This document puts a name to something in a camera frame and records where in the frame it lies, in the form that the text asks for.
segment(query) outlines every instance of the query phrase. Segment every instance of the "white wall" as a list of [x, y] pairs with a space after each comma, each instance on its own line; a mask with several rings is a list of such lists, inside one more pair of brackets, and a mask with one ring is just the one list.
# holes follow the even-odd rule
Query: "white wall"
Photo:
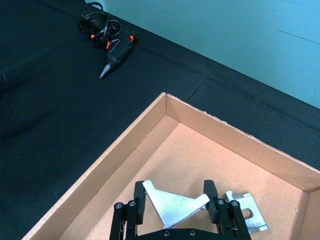
[[103, 2], [124, 20], [320, 108], [320, 0]]

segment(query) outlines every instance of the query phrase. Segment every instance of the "cardboard box bottom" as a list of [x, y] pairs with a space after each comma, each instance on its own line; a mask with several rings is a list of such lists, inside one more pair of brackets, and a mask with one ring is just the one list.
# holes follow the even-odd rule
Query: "cardboard box bottom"
[[[309, 194], [304, 191], [164, 115], [60, 239], [108, 239], [114, 203], [132, 200], [135, 182], [148, 179], [156, 188], [191, 198], [202, 194], [205, 179], [215, 182], [219, 196], [229, 190], [252, 193], [270, 228], [253, 234], [253, 240], [298, 239], [309, 200]], [[144, 222], [138, 227], [138, 234], [162, 228], [147, 197]], [[217, 232], [206, 210], [178, 228]]]

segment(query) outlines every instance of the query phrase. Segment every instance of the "black tablecloth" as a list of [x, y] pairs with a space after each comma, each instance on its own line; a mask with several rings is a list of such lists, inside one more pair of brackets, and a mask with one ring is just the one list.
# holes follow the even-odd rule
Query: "black tablecloth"
[[320, 169], [319, 109], [148, 31], [100, 80], [82, 5], [0, 2], [0, 239], [21, 238], [161, 92]]

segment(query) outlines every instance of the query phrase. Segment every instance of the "metal bracket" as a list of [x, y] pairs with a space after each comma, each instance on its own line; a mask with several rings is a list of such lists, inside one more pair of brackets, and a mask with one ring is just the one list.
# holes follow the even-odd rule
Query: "metal bracket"
[[244, 220], [250, 234], [269, 229], [251, 193], [235, 194], [232, 191], [227, 191], [222, 198], [229, 202], [236, 200], [240, 203], [241, 210], [249, 209], [251, 211], [252, 217]]
[[206, 194], [193, 199], [158, 190], [150, 180], [144, 181], [143, 187], [166, 229], [176, 227], [205, 209], [206, 204], [210, 201]]

